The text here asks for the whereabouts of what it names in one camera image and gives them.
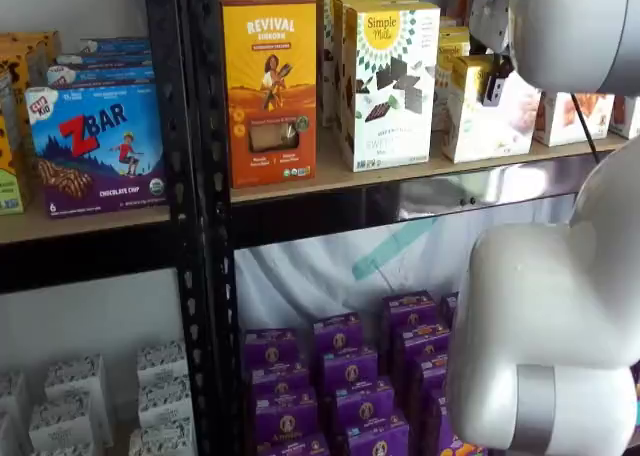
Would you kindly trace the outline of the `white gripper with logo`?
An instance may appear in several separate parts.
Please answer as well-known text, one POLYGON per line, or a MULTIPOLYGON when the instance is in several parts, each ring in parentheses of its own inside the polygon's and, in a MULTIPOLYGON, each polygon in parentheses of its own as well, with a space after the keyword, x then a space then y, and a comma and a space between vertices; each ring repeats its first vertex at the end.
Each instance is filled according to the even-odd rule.
MULTIPOLYGON (((472 0, 470 34, 493 53, 509 54, 509 0, 472 0)), ((487 76, 482 105, 497 107, 514 66, 510 56, 494 55, 487 76)))

